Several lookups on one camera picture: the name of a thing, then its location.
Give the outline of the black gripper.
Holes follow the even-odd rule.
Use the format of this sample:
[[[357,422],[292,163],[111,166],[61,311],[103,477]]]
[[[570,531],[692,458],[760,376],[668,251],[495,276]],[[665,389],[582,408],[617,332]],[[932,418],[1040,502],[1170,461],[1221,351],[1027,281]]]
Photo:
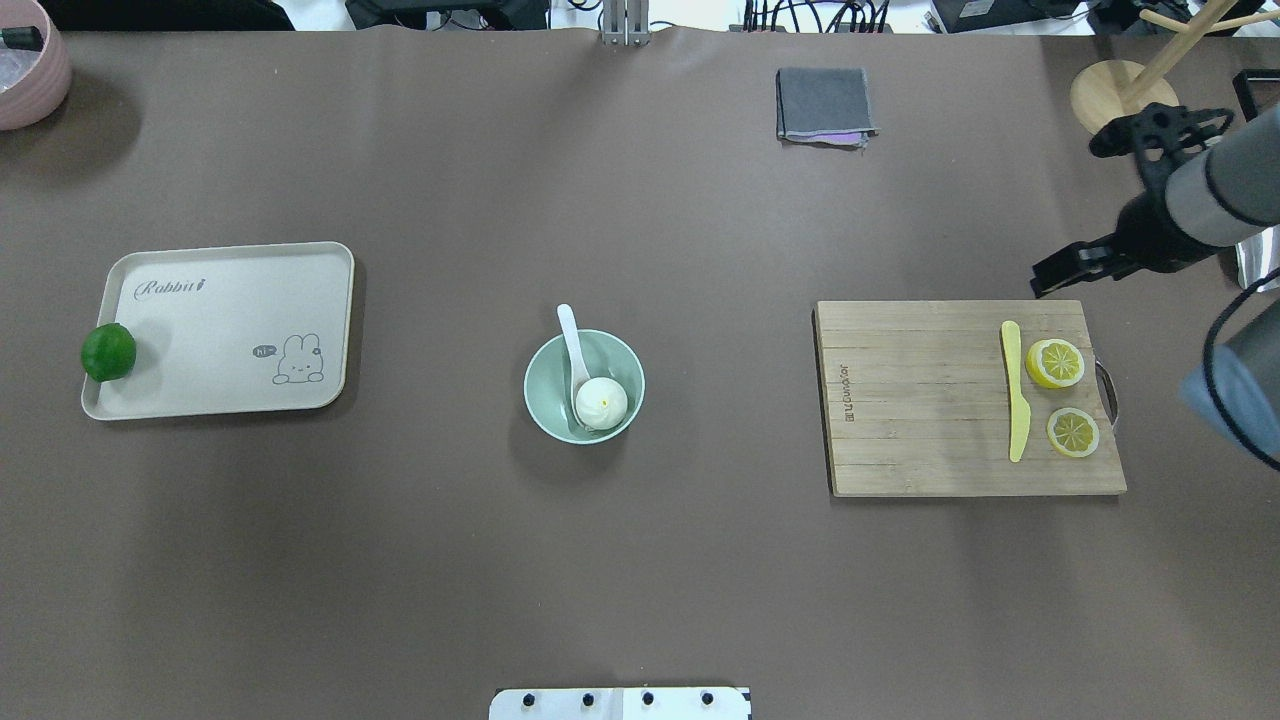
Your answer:
[[[1143,192],[1120,211],[1112,247],[1107,240],[1069,243],[1032,266],[1030,290],[1043,299],[1074,284],[1120,281],[1139,270],[1170,274],[1212,256],[1211,246],[1178,227],[1161,196]]]

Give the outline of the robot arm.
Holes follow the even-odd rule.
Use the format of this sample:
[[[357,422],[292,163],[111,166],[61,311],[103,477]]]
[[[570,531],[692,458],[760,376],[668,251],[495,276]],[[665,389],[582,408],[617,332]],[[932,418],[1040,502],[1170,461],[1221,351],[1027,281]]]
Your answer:
[[[1270,108],[1231,129],[1225,108],[1192,110],[1152,102],[1098,129],[1097,158],[1130,155],[1143,190],[1110,234],[1073,242],[1032,268],[1046,296],[1082,282],[1119,281],[1139,270],[1170,274],[1253,240],[1279,223],[1279,123]],[[1219,314],[1181,396],[1206,421],[1263,465],[1277,468],[1277,307],[1229,340],[1224,325],[1276,272],[1245,286]]]

